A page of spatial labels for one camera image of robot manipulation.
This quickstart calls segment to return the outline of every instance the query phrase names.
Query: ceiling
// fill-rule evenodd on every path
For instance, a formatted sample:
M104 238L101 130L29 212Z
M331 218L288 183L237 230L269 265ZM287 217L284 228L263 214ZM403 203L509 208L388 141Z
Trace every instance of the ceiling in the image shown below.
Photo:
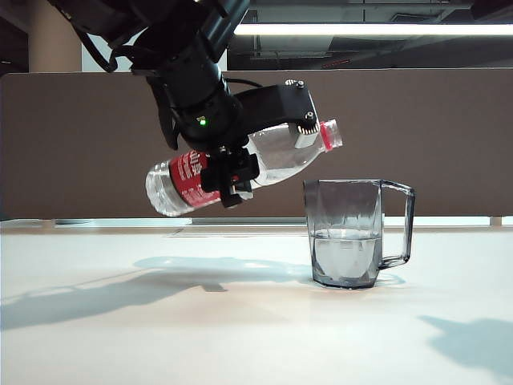
M243 23L513 22L513 0L252 0ZM27 0L0 0L0 76L28 71ZM513 38L234 36L228 69L513 67Z

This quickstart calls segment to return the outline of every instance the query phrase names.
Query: table surface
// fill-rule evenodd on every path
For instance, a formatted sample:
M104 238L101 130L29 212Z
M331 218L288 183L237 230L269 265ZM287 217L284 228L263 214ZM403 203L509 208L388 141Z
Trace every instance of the table surface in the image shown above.
M313 282L301 225L12 221L1 242L5 384L513 383L513 227L416 229L368 290Z

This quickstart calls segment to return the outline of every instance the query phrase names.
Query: water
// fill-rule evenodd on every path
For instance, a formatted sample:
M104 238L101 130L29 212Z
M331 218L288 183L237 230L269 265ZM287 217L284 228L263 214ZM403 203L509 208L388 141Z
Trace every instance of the water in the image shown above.
M325 280L351 285L374 283L382 258L382 238L379 234L355 229L320 230L313 235L312 256L314 274Z
M300 172L301 169L297 167L289 167L289 168L276 168L273 170L265 169L264 172L256 179L256 183L260 186L270 186L271 184L275 184L290 178L291 176Z

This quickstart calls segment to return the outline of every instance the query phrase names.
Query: fluorescent light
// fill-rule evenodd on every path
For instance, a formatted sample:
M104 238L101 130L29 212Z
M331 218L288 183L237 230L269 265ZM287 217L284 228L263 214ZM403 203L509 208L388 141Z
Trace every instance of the fluorescent light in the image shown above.
M238 35L511 36L513 24L240 24Z

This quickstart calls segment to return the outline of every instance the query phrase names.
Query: clear plastic pitcher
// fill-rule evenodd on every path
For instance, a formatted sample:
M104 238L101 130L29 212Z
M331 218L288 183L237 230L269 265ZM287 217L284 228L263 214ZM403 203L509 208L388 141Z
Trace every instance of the clear plastic pitcher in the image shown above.
M382 189L407 195L402 254L383 257ZM307 180L308 221L313 280L326 286L360 289L374 286L379 271L410 259L415 192L388 180Z

